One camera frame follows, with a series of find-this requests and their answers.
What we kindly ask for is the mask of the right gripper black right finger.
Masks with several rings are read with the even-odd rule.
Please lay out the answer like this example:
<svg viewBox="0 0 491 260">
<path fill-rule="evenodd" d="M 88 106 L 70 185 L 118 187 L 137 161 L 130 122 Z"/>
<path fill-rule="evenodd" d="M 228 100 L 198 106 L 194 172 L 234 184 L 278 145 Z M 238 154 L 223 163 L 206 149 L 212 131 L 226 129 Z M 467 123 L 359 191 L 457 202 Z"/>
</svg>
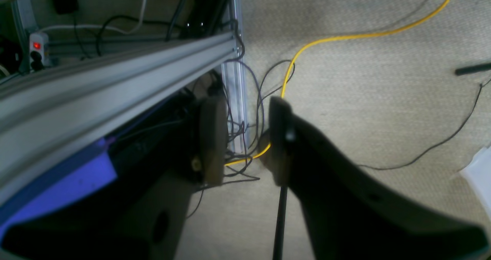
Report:
<svg viewBox="0 0 491 260">
<path fill-rule="evenodd" d="M 300 201 L 318 260 L 473 260 L 484 230 L 424 207 L 361 171 L 274 96 L 269 104 L 275 183 Z"/>
</svg>

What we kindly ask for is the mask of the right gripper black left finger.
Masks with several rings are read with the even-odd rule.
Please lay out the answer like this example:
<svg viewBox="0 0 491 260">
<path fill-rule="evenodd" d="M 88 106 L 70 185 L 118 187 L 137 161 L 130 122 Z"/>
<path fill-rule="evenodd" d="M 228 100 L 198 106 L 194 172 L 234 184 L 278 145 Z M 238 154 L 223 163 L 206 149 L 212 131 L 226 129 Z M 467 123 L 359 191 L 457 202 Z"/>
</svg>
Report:
<svg viewBox="0 0 491 260">
<path fill-rule="evenodd" d="M 151 154 L 108 186 L 12 225 L 2 240 L 26 260 L 172 260 L 193 192 L 223 182 L 227 108 L 202 99 Z"/>
</svg>

